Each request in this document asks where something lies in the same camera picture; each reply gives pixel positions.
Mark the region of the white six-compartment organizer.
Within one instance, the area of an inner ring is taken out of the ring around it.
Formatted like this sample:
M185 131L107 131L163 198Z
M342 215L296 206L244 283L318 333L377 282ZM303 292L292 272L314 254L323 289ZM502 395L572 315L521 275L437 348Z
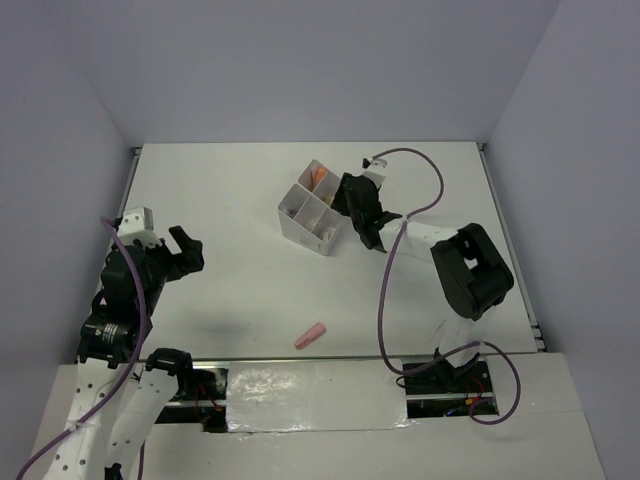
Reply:
M327 169L327 174L312 189L310 173L320 166ZM322 198L334 197L339 184L340 178L334 172L318 160L312 160L278 204L283 237L319 255L328 256L340 236L345 218ZM326 228L334 229L328 243L321 240L321 233Z

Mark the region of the orange highlighter with clear cap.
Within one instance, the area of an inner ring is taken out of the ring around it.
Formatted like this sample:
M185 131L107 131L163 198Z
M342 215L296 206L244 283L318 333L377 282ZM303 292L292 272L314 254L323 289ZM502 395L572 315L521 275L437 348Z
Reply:
M327 174L327 169L325 167L320 166L315 173L315 183L318 184L326 174Z

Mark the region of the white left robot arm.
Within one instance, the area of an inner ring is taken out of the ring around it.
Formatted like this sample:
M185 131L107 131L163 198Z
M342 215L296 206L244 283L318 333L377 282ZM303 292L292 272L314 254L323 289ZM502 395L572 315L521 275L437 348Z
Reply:
M130 400L122 400L163 288L204 268L201 241L173 226L169 233L179 247L173 253L150 228L104 225L113 245L80 330L65 428L44 448L54 453L48 479L124 478L166 403L189 396L196 385L189 353L158 348L145 361Z

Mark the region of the metal table rail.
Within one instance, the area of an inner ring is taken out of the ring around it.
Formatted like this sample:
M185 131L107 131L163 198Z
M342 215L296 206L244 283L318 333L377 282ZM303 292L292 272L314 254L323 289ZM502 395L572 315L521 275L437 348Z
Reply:
M547 352L515 352L515 353L506 353L509 357L515 356L523 356L523 355L533 355L538 353L547 353ZM490 356L498 356L500 355L496 352L494 353L481 353L481 357L486 358ZM409 355L409 356L391 356L391 361L398 361L401 363L426 363L432 360L432 356L419 356L419 355ZM379 356L335 356L335 357L287 357L287 358L193 358L194 368L218 368L218 367L227 367L233 363L302 363L302 362L334 362L334 361L382 361L382 358Z

